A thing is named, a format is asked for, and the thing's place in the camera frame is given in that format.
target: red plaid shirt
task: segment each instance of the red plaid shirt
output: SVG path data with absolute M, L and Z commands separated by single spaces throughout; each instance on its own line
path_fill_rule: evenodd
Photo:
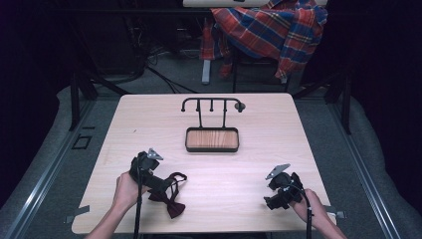
M 205 22 L 200 58 L 231 59 L 230 41 L 251 57 L 278 60 L 277 78 L 305 67 L 321 40 L 327 17 L 315 0 L 271 0 L 260 9 L 211 11 L 215 22 Z

